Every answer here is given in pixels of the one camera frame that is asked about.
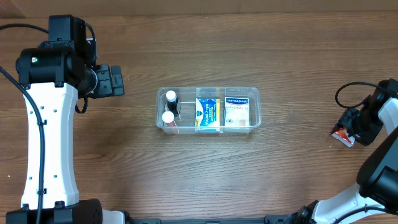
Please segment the red medicine box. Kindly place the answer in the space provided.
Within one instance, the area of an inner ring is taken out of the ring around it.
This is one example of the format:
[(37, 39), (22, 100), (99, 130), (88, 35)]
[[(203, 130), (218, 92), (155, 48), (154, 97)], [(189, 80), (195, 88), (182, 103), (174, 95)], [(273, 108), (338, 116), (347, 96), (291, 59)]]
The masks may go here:
[(355, 138), (348, 134), (347, 128), (335, 127), (331, 132), (331, 136), (342, 142), (345, 146), (354, 146)]

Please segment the black bottle white cap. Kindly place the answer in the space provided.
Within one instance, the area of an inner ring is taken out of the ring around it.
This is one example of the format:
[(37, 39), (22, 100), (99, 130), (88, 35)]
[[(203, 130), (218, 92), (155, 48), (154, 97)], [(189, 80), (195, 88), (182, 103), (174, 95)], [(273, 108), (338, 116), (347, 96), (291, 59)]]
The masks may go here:
[(166, 99), (167, 99), (168, 110), (172, 112), (174, 116), (179, 116), (181, 106), (180, 106), (179, 97), (177, 96), (176, 92), (173, 90), (169, 90), (166, 93)]

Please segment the orange bottle white cap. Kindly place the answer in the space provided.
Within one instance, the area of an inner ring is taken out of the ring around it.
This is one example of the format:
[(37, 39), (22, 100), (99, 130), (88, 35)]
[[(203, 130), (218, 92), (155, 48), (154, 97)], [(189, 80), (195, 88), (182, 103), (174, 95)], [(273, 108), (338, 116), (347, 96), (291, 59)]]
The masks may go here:
[(176, 126), (175, 116), (171, 111), (165, 111), (162, 114), (162, 121), (166, 126)]

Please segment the blue Vicks VapoDrops box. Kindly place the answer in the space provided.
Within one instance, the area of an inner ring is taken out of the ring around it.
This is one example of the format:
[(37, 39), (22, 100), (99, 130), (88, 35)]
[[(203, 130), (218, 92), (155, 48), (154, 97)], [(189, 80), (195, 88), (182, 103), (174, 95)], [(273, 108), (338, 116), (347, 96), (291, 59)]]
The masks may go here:
[(196, 98), (195, 126), (219, 127), (220, 105), (221, 102), (219, 98)]

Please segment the white Hansaplast plaster box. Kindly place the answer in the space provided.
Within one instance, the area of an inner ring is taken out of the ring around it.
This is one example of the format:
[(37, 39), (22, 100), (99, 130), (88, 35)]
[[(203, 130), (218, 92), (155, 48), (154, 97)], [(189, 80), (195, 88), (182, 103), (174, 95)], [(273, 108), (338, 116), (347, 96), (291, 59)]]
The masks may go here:
[(225, 97), (225, 126), (249, 126), (249, 99)]

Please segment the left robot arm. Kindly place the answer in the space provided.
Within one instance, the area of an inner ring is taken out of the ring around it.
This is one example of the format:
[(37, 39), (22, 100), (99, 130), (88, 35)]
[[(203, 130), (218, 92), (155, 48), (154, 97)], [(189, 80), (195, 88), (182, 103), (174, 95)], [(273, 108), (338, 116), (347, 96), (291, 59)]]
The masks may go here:
[(124, 94), (119, 66), (96, 65), (71, 47), (25, 49), (16, 86), (28, 113), (28, 166), (21, 208), (6, 223), (128, 223), (129, 215), (80, 200), (73, 166), (78, 99)]

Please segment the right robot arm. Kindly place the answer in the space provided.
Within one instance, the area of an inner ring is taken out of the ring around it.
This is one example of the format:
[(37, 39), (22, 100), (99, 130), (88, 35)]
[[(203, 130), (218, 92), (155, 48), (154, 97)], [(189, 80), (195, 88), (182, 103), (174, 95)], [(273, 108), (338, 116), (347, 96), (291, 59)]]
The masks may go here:
[(331, 135), (347, 146), (370, 145), (382, 128), (387, 138), (362, 164), (354, 185), (302, 207), (284, 223), (353, 223), (371, 215), (397, 215), (397, 80), (382, 80), (374, 89), (357, 105), (345, 106)]

